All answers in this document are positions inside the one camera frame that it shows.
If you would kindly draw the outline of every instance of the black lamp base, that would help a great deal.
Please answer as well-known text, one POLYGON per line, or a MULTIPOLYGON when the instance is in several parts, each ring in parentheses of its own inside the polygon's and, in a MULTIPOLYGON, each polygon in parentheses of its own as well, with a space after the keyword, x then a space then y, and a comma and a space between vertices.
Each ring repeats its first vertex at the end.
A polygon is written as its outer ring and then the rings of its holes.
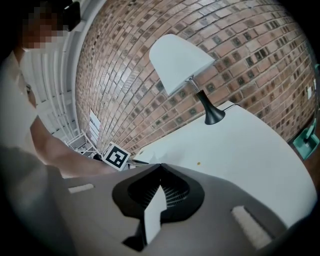
POLYGON ((214 125, 220 122, 226 115, 223 110, 216 108, 210 100, 208 99, 207 95, 205 94, 204 90, 201 90, 196 93, 196 96, 201 101, 204 110, 205 110, 205 121, 206 125, 214 125))

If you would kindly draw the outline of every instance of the wall outlet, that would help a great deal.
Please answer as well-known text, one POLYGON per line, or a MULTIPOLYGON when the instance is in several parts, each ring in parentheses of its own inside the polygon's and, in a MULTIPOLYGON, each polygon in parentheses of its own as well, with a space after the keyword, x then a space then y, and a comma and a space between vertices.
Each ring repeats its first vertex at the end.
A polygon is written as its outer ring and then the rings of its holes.
POLYGON ((311 87, 308 88, 308 100, 311 98, 312 90, 311 87))

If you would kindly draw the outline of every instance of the person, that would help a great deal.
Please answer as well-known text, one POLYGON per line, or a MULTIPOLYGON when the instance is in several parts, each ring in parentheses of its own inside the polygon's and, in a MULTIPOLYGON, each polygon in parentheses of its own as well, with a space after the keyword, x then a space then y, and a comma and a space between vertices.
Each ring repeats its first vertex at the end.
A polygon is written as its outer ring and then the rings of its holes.
POLYGON ((70 149, 46 129, 36 112, 36 100, 20 70, 26 51, 39 50, 65 30, 63 10, 70 0, 28 0, 19 3, 12 51, 0 70, 0 145, 20 148, 68 177, 108 174, 114 168, 70 149))

